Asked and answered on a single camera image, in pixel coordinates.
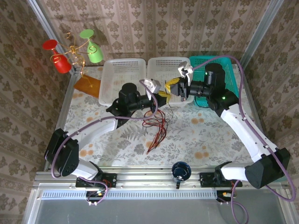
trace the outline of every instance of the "teal plastic basket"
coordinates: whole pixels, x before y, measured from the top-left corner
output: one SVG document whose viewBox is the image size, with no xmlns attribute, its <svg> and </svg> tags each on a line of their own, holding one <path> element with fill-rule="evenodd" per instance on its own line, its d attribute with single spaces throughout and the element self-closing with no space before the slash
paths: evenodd
<svg viewBox="0 0 299 224">
<path fill-rule="evenodd" d="M 191 56 L 190 62 L 192 67 L 196 67 L 207 60 L 213 58 L 215 56 Z M 238 96 L 238 87 L 237 83 L 235 81 L 235 75 L 232 63 L 228 57 L 221 57 L 216 60 L 211 61 L 210 63 L 219 63 L 222 65 L 224 71 L 225 71 L 225 83 L 226 88 L 230 91 L 232 91 L 236 96 Z M 205 75 L 205 66 L 202 66 L 199 69 L 196 69 L 193 73 L 193 80 L 194 81 L 204 81 L 204 75 Z M 198 106 L 202 107 L 208 107 L 207 101 L 205 97 L 195 97 L 194 101 L 196 101 L 196 104 Z"/>
</svg>

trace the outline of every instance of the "blue mug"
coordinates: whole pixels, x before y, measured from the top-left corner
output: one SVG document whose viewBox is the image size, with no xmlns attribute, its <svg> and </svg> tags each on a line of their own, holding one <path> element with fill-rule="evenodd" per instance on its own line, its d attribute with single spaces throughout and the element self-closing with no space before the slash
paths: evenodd
<svg viewBox="0 0 299 224">
<path fill-rule="evenodd" d="M 185 162 L 176 162 L 171 169 L 173 180 L 177 183 L 176 189 L 179 189 L 181 183 L 186 182 L 191 176 L 191 168 Z"/>
</svg>

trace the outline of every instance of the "red wire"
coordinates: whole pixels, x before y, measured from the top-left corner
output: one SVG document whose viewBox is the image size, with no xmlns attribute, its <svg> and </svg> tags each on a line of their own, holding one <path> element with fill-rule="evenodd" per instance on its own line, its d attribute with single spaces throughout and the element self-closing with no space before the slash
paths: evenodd
<svg viewBox="0 0 299 224">
<path fill-rule="evenodd" d="M 150 119 L 144 120 L 142 123 L 143 127 L 152 127 L 152 126 L 159 127 L 159 130 L 158 130 L 157 134 L 155 135 L 151 145 L 149 146 L 149 149 L 146 154 L 148 154 L 151 150 L 157 148 L 157 146 L 165 139 L 166 133 L 167 133 L 167 125 L 168 124 L 165 119 L 165 113 L 161 110 L 158 110 L 154 117 L 155 118 L 150 118 Z"/>
</svg>

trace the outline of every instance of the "white plastic basket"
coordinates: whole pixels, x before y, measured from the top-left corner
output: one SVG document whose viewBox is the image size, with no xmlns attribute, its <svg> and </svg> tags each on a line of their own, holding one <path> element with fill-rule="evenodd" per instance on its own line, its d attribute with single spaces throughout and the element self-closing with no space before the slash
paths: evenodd
<svg viewBox="0 0 299 224">
<path fill-rule="evenodd" d="M 188 62 L 190 60 L 187 57 L 154 57 L 149 59 L 147 68 L 147 78 L 158 80 L 161 84 L 161 90 L 164 91 L 165 81 L 169 81 L 173 78 L 180 76 L 178 72 L 178 65 L 181 62 Z M 173 106 L 185 106 L 186 104 L 194 100 L 193 96 L 189 96 L 187 100 L 181 102 L 181 97 L 171 96 L 169 101 Z"/>
<path fill-rule="evenodd" d="M 99 103 L 111 106 L 118 98 L 118 92 L 125 83 L 134 83 L 141 95 L 145 88 L 139 83 L 146 77 L 146 63 L 141 58 L 124 58 L 108 60 L 104 63 L 100 84 Z"/>
</svg>

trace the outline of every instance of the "table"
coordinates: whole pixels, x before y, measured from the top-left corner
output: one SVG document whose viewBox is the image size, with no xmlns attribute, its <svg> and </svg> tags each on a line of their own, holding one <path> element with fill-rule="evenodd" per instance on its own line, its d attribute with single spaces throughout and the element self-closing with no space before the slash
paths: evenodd
<svg viewBox="0 0 299 224">
<path fill-rule="evenodd" d="M 234 64 L 237 84 L 240 74 Z M 102 67 L 86 67 L 87 75 L 100 79 Z M 253 114 L 245 90 L 242 105 L 247 114 Z M 100 118 L 106 107 L 98 99 L 74 90 L 65 130 L 72 133 L 88 121 Z M 169 106 L 161 108 L 171 116 Z M 169 122 L 167 136 L 148 155 L 157 127 L 144 128 L 142 121 L 128 121 L 125 125 L 100 136 L 80 150 L 79 156 L 99 166 L 173 165 L 185 161 L 189 165 L 219 165 L 226 161 L 251 162 L 249 153 L 237 135 L 215 112 L 200 108 L 194 103 L 185 107 L 172 107 L 173 119 Z M 133 117 L 143 117 L 147 110 L 137 111 Z"/>
</svg>

